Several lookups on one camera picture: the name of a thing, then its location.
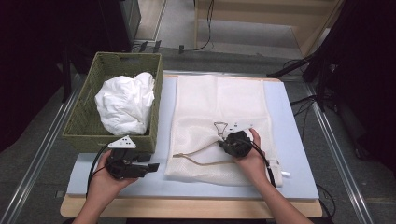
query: person's left hand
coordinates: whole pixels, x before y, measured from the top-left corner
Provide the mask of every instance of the person's left hand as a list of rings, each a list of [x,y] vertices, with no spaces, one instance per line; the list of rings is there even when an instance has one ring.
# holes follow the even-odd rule
[[[110,156],[111,150],[103,154],[99,160],[96,170],[105,167],[106,160]],[[115,179],[106,168],[98,171],[91,180],[90,188],[88,190],[87,202],[96,204],[105,210],[114,198],[119,195],[120,191],[128,185],[134,183],[137,178],[130,179]]]

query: green wicker basket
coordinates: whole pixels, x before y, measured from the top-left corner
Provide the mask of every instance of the green wicker basket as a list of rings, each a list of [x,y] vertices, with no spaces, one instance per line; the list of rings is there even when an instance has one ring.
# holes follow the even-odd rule
[[[154,153],[163,86],[161,54],[97,52],[78,100],[64,127],[63,138],[68,140],[78,152],[97,152],[105,144],[122,138],[124,135],[113,135],[104,128],[94,97],[106,80],[118,76],[135,77],[142,72],[151,73],[155,79],[155,99],[151,107],[147,132],[143,135],[129,136],[136,143],[136,151]]]

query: white cloth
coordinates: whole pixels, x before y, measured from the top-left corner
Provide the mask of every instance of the white cloth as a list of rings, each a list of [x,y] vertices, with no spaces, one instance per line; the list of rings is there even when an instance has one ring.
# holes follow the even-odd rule
[[[115,135],[144,134],[154,100],[154,79],[150,73],[135,78],[113,77],[95,95],[106,130]]]
[[[219,185],[249,185],[245,175],[233,162],[199,165],[185,157],[174,157],[181,153],[203,164],[231,161],[232,157],[216,143],[221,140],[214,125],[218,121],[228,123],[227,129],[235,123],[252,124],[261,137],[261,149],[265,151],[266,159],[274,165],[276,185],[281,187],[282,175],[277,162],[271,118],[266,108],[264,86],[259,79],[215,76],[177,78],[177,99],[165,174]]]

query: gray floor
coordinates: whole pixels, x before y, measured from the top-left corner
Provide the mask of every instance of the gray floor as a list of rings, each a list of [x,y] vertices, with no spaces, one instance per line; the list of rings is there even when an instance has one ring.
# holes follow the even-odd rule
[[[192,1],[167,0],[157,37],[158,40],[161,39],[163,47],[178,48],[180,44],[192,47],[192,7]],[[208,46],[207,50],[186,51],[183,54],[178,54],[174,49],[161,49],[163,69],[249,73],[264,76],[280,70],[289,59],[301,58],[288,27],[253,24],[252,27],[255,28],[248,29],[246,24],[228,23],[227,27],[233,27],[233,30],[230,31],[225,27],[225,30],[220,30],[221,26],[213,23],[213,46]],[[254,37],[259,35],[255,32],[261,28],[265,30],[262,34],[265,37]],[[236,38],[233,38],[232,35],[247,32],[251,33],[248,36],[237,36]],[[239,50],[241,43],[248,47]],[[291,75],[282,77],[290,101],[308,95],[307,87],[301,81],[300,74],[301,71],[296,70]],[[61,100],[62,89],[54,94],[42,111],[32,120],[21,138],[13,146],[0,153],[0,217],[7,211],[7,206],[12,200],[16,187],[21,183],[31,161],[46,138],[47,131],[62,106]],[[293,110],[296,111],[298,108],[298,105],[294,106]],[[331,124],[336,141],[346,159],[347,167],[353,175],[353,180],[356,182],[372,218],[372,221],[367,222],[359,220],[353,206],[354,203],[350,200],[351,196],[347,191],[346,183],[342,178],[342,172],[337,167],[332,150],[319,125],[317,113],[311,107],[306,114],[306,119],[304,116],[305,113],[297,116],[296,123],[300,133],[303,133],[304,130],[304,148],[316,182],[329,191],[335,199],[334,222],[392,223],[396,219],[394,212],[396,211],[396,181],[391,171],[379,162],[357,159],[342,121],[330,109],[326,109],[324,116]],[[45,155],[45,162],[33,187],[27,189],[27,198],[21,201],[23,206],[21,211],[18,211],[19,215],[13,220],[14,223],[62,223],[66,220],[59,212],[63,200],[62,192],[65,192],[67,188],[77,155],[78,153],[69,143],[57,133],[53,143],[49,144],[49,153]],[[329,197],[321,191],[319,192],[321,199],[332,211]],[[124,218],[106,217],[100,220],[100,223],[124,222]],[[134,223],[150,222],[163,223],[164,220],[136,219],[134,221]],[[192,223],[187,220],[180,220],[180,222]]]

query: folded fabric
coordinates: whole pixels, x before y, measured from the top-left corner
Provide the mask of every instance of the folded fabric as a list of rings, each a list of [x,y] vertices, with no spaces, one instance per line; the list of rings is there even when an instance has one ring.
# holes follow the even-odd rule
[[[242,186],[249,181],[219,147],[219,127],[254,128],[260,135],[261,149],[271,163],[276,185],[282,186],[282,174],[272,136],[262,80],[179,76],[177,98],[172,120],[171,143],[165,174],[183,180],[203,181],[219,185]]]

